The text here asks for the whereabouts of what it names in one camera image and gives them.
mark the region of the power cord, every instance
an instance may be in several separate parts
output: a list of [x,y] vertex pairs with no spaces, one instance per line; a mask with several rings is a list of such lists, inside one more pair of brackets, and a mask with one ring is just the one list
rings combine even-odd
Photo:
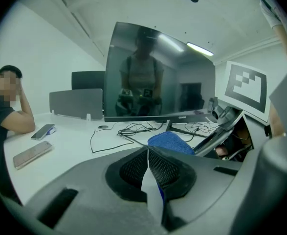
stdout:
[[[162,128],[163,124],[161,124],[160,127],[158,128],[153,128],[152,125],[150,125],[148,122],[147,124],[150,126],[150,127],[146,127],[144,126],[143,124],[140,124],[140,123],[131,123],[129,124],[126,128],[122,129],[122,130],[119,130],[118,133],[117,133],[117,136],[120,136],[128,141],[130,141],[130,143],[125,143],[125,144],[122,144],[122,145],[119,145],[119,146],[115,146],[115,147],[112,147],[112,148],[108,148],[108,149],[103,149],[103,150],[98,150],[98,151],[93,151],[92,149],[92,145],[91,145],[91,141],[92,141],[92,138],[93,136],[95,135],[96,132],[99,132],[99,131],[108,131],[108,130],[112,130],[115,126],[115,124],[112,126],[112,128],[110,129],[102,129],[102,130],[94,130],[91,138],[90,138],[90,148],[91,148],[91,152],[92,153],[97,153],[97,152],[101,152],[101,151],[108,151],[108,150],[113,150],[113,149],[116,149],[116,148],[119,148],[119,147],[122,147],[124,145],[128,145],[128,144],[133,144],[134,142],[142,145],[142,146],[145,146],[144,144],[140,143],[139,141],[129,137],[129,136],[134,136],[136,135],[137,133],[141,133],[141,132],[150,132],[150,131],[157,131],[159,130],[160,128]],[[132,128],[134,127],[137,127],[137,126],[141,126],[139,129],[136,129],[136,130],[132,130]]]
[[[195,132],[197,132],[197,131],[199,130],[199,128],[197,128],[197,129],[195,129],[194,131],[190,131],[190,130],[186,127],[186,125],[187,125],[187,124],[185,124],[184,127],[185,127],[186,130],[189,131],[190,133],[195,133]],[[186,142],[186,143],[191,142],[191,141],[193,140],[193,138],[194,138],[194,135],[192,135],[192,138],[191,138],[190,140],[185,141],[185,142]]]
[[90,138],[90,148],[91,148],[91,152],[92,152],[92,153],[97,153],[97,152],[100,152],[100,151],[113,150],[113,149],[116,149],[116,148],[122,147],[122,146],[124,146],[124,145],[133,144],[133,141],[128,140],[128,141],[130,141],[130,143],[125,143],[125,144],[122,144],[122,145],[119,145],[119,146],[116,146],[116,147],[113,147],[113,148],[108,148],[108,149],[103,149],[103,150],[93,151],[93,149],[92,149],[92,145],[91,145],[91,141],[92,141],[92,138],[93,138],[94,134],[95,134],[96,132],[99,132],[99,131],[108,131],[108,130],[112,130],[112,129],[114,128],[115,124],[112,126],[112,128],[111,128],[111,129],[102,129],[102,130],[98,130],[98,131],[94,130],[94,132],[93,132],[93,134],[92,134],[92,136],[91,136],[91,138]]
[[211,127],[209,122],[204,123],[204,124],[202,124],[202,123],[186,123],[184,127],[186,130],[188,130],[190,132],[194,132],[194,131],[191,131],[187,128],[188,124],[192,124],[191,128],[196,128],[196,130],[200,130],[201,132],[209,133],[209,134],[211,134],[211,132],[214,132],[218,128],[218,126],[217,127]]

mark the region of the man's hand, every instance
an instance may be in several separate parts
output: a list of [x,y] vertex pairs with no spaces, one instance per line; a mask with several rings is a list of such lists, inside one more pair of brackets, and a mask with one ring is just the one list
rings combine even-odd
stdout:
[[24,112],[24,114],[27,114],[27,115],[29,115],[29,117],[34,119],[34,116],[32,114],[32,111],[31,111],[30,105],[28,103],[27,97],[26,97],[25,92],[22,88],[22,84],[21,84],[21,108],[22,108],[22,111]]
[[35,130],[36,125],[22,85],[20,87],[19,93],[21,93],[22,110],[18,112],[12,112],[10,115],[8,115],[2,121],[1,126],[7,130],[18,133],[32,132]]

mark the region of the ceiling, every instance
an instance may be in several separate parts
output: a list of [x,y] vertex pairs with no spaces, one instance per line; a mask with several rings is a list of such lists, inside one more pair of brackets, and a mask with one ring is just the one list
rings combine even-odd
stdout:
[[104,57],[116,22],[154,28],[214,53],[214,61],[274,36],[259,0],[63,0]]

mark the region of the blue cloth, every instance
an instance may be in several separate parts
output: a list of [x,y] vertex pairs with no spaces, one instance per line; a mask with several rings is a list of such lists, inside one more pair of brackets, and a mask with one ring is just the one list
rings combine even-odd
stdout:
[[148,145],[158,146],[169,150],[194,155],[194,150],[177,134],[170,131],[155,135],[148,140]]

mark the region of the monitor screen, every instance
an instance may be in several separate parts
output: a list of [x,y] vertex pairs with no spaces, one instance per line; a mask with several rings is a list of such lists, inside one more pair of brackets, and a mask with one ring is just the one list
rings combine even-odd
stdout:
[[105,71],[77,71],[71,73],[71,89],[104,89]]
[[179,119],[211,113],[215,66],[159,32],[116,23],[105,77],[105,121]]

